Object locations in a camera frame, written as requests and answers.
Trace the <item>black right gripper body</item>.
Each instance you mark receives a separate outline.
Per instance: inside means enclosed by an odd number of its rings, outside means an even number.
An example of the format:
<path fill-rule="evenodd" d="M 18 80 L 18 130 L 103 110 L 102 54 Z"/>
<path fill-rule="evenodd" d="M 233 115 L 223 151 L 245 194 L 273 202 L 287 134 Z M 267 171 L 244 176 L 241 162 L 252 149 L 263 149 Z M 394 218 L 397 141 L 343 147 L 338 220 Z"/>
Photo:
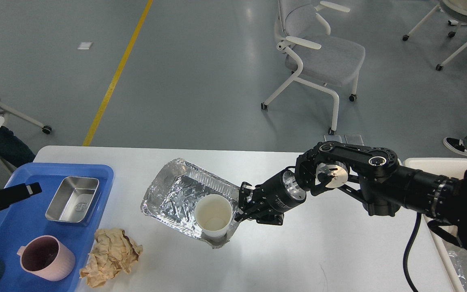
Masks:
<path fill-rule="evenodd" d="M 252 201 L 256 206 L 252 219 L 259 224 L 282 225 L 284 213 L 306 201 L 306 191 L 300 188 L 294 173 L 285 169 L 256 186 Z"/>

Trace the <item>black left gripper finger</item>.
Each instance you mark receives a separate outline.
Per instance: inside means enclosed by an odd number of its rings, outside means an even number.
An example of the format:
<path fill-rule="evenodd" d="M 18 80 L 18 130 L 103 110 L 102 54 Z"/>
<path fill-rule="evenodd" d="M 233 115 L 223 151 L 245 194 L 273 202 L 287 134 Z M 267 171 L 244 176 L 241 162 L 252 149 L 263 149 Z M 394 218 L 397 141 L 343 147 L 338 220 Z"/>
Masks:
<path fill-rule="evenodd" d="M 8 208 L 11 204 L 23 201 L 33 195 L 42 192 L 39 183 L 32 184 L 21 183 L 12 187 L 6 187 L 0 190 L 0 210 Z"/>

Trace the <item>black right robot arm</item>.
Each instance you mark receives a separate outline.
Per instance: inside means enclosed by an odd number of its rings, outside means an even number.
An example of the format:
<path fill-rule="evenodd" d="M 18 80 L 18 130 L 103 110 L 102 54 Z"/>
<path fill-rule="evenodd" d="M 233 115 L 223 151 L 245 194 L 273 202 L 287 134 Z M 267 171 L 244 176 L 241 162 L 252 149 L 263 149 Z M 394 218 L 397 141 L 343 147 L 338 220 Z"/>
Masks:
<path fill-rule="evenodd" d="M 296 164 L 262 184 L 243 182 L 235 221 L 282 225 L 284 213 L 302 204 L 306 193 L 317 196 L 342 190 L 362 203 L 369 216 L 394 216 L 404 207 L 417 213 L 403 255 L 403 272 L 413 291 L 407 261 L 421 216 L 428 228 L 450 244 L 467 250 L 467 170 L 462 179 L 432 174 L 400 165 L 389 148 L 319 142 L 299 155 Z"/>

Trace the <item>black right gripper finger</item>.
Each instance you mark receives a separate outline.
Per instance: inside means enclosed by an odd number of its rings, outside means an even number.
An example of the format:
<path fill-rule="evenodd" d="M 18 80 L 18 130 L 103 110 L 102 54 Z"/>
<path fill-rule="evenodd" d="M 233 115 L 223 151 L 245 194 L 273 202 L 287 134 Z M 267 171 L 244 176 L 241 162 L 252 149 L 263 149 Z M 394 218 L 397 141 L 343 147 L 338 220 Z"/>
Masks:
<path fill-rule="evenodd" d="M 243 182 L 239 189 L 238 205 L 239 207 L 252 207 L 262 204 L 261 185 L 251 185 Z"/>
<path fill-rule="evenodd" d="M 234 220 L 237 222 L 243 222 L 247 219 L 256 219 L 260 220 L 269 215 L 272 215 L 272 208 L 266 203 L 253 203 L 249 206 L 243 205 L 243 208 L 240 207 L 239 212 L 235 214 Z"/>

